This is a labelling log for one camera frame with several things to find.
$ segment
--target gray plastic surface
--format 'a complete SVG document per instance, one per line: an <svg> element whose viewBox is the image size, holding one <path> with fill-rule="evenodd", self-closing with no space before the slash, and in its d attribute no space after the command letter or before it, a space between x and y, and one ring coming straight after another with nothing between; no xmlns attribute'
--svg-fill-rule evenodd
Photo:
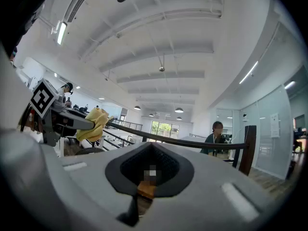
<svg viewBox="0 0 308 231"><path fill-rule="evenodd" d="M117 193L104 177L110 160L140 146L104 153L64 157L18 132L0 137L1 167L20 201L55 230L240 230L247 227L221 190L233 183L262 212L271 199L248 177L217 158L174 145L161 144L193 164L194 177L180 194L155 198L145 216L129 227L116 220L127 210L130 196ZM63 166L85 162L66 172Z"/></svg>

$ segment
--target yellow cloth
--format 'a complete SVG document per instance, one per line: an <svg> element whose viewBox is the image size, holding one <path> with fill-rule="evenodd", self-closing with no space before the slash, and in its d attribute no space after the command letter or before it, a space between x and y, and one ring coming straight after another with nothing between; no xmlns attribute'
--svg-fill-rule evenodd
<svg viewBox="0 0 308 231"><path fill-rule="evenodd" d="M78 141L89 140L90 142L97 141L103 135L103 127L108 122L109 114L100 108L94 108L86 116L87 120L95 123L95 127L91 130L77 129L76 139Z"/></svg>

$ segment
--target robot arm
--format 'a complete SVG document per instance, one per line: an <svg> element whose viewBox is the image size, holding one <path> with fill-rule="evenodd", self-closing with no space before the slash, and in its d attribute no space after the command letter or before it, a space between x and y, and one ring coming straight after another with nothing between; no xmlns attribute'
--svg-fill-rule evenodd
<svg viewBox="0 0 308 231"><path fill-rule="evenodd" d="M86 115L65 107L66 98L60 96L52 84L42 79L33 90L28 124L43 133L45 144L55 146L60 137L73 136L77 129L93 129L95 124Z"/></svg>

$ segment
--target window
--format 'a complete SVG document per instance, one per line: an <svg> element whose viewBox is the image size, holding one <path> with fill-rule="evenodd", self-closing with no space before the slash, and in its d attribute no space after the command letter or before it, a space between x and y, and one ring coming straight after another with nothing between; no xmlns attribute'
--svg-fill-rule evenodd
<svg viewBox="0 0 308 231"><path fill-rule="evenodd" d="M179 128L179 125L153 121L151 134L177 139L179 136Z"/></svg>

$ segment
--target wooden block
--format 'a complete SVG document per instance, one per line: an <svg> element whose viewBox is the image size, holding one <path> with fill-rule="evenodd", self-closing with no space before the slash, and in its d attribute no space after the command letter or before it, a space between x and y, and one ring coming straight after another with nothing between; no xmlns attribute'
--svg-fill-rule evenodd
<svg viewBox="0 0 308 231"><path fill-rule="evenodd" d="M141 181L138 185L137 193L147 198L153 199L156 186L151 185L149 181Z"/></svg>

